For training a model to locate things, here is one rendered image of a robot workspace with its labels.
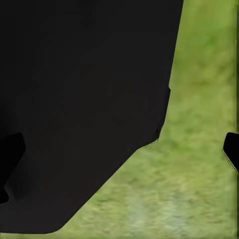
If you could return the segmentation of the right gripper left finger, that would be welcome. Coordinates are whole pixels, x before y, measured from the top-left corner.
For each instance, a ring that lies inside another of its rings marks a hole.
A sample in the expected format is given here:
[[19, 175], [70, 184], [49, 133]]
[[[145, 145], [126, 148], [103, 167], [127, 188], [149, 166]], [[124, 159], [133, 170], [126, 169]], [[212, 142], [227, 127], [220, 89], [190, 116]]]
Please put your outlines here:
[[0, 138], [0, 192], [26, 152], [21, 132]]

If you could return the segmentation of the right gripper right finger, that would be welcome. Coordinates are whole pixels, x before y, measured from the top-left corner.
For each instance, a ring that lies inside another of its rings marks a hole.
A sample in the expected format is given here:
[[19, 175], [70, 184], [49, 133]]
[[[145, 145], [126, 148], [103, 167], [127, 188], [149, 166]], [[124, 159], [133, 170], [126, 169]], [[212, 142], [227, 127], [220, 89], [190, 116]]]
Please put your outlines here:
[[228, 132], [223, 150], [239, 172], [239, 134]]

